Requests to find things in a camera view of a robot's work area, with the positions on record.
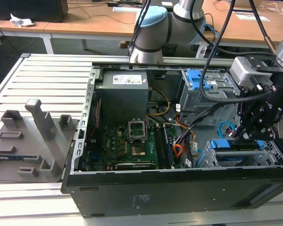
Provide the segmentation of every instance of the motherboard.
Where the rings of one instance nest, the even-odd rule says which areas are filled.
[[[175,128],[142,122],[106,126],[100,148],[91,148],[85,157],[88,170],[182,168],[181,160],[176,159],[172,151],[172,144],[177,139]]]

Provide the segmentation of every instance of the black computer case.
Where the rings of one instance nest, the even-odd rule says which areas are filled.
[[[22,18],[60,23],[68,12],[67,0],[0,0],[0,20],[10,14]]]

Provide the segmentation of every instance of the aluminum profile table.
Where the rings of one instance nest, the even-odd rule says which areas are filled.
[[[53,117],[62,113],[79,119],[92,62],[128,62],[125,56],[32,54],[20,58],[0,85],[0,118],[5,110],[29,115],[24,104],[39,98]],[[165,58],[165,62],[201,62],[201,59]],[[230,64],[215,60],[214,64]],[[277,225],[283,226],[283,193],[254,210],[145,215],[83,219],[61,183],[0,183],[0,226],[5,225]]]

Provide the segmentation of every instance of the floor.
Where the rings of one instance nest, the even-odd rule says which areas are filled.
[[[0,83],[13,67],[22,53],[46,54],[46,49],[41,38],[28,37],[1,37],[0,47]],[[118,48],[118,41],[87,40],[88,50],[83,50],[81,40],[75,39],[53,39],[54,52],[56,54],[78,54],[78,55],[114,55],[127,56],[127,49]],[[176,57],[195,57],[195,50],[190,46],[178,46]]]

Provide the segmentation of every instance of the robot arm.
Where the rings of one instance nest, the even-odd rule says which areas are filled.
[[[283,139],[283,41],[276,56],[237,57],[230,73],[243,86],[241,97],[273,90],[264,100],[238,105],[241,120],[234,134],[236,142]]]
[[[192,44],[199,38],[190,20],[190,8],[194,0],[180,0],[173,13],[165,8],[152,6],[141,24],[135,40],[130,63],[163,63],[161,48],[165,43]],[[199,30],[204,31],[205,17],[202,4],[195,0],[193,18]]]

